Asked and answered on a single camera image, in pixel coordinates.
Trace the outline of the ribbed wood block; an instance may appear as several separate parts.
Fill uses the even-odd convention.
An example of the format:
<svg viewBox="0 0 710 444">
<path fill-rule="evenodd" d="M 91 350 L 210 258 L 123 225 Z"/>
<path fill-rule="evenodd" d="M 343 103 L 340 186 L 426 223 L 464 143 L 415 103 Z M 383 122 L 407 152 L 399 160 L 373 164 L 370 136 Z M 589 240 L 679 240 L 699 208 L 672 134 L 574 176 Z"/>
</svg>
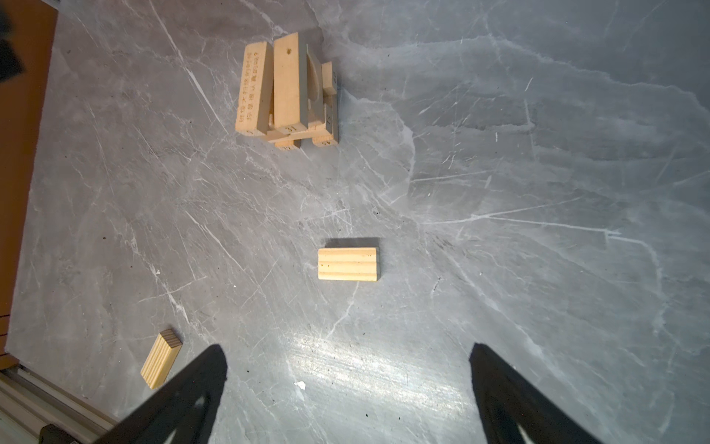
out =
<svg viewBox="0 0 710 444">
<path fill-rule="evenodd" d="M 318 250 L 318 279 L 375 282 L 378 276 L 375 247 Z"/>
</svg>

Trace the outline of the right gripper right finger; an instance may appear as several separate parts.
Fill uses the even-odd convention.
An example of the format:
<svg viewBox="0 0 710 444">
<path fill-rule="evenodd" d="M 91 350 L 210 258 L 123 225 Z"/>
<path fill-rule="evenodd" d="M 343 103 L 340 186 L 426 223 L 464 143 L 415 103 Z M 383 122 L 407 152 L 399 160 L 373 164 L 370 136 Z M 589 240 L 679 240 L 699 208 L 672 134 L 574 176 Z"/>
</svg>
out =
<svg viewBox="0 0 710 444">
<path fill-rule="evenodd" d="M 470 356 L 471 384 L 489 443 L 597 443 L 488 345 Z"/>
</svg>

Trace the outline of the wood arch block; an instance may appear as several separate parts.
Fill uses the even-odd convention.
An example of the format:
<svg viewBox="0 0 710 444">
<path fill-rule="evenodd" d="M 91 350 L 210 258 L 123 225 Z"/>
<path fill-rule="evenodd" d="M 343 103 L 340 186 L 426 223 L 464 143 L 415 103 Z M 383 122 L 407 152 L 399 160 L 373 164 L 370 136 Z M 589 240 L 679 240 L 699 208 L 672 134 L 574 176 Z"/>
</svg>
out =
<svg viewBox="0 0 710 444">
<path fill-rule="evenodd" d="M 306 57 L 309 107 L 314 108 L 323 102 L 322 64 L 310 46 L 306 46 Z"/>
</svg>

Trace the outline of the wood block angled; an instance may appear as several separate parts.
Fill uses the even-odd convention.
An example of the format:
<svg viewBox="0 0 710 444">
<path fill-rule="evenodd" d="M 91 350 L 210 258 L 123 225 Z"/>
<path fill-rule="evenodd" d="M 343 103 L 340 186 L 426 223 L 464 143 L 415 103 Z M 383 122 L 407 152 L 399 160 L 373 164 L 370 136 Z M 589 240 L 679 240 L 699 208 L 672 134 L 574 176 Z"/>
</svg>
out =
<svg viewBox="0 0 710 444">
<path fill-rule="evenodd" d="M 332 62 L 327 62 L 322 65 L 322 80 L 325 96 L 333 96 L 338 93 L 338 76 Z"/>
</svg>

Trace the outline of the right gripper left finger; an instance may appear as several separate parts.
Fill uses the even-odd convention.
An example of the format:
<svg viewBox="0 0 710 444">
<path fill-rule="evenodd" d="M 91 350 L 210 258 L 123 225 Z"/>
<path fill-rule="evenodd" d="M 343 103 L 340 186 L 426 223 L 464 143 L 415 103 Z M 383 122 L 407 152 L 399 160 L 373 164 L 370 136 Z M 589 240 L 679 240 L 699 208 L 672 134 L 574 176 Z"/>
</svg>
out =
<svg viewBox="0 0 710 444">
<path fill-rule="evenodd" d="M 218 344 L 206 348 L 99 443 L 206 443 L 227 381 Z"/>
</svg>

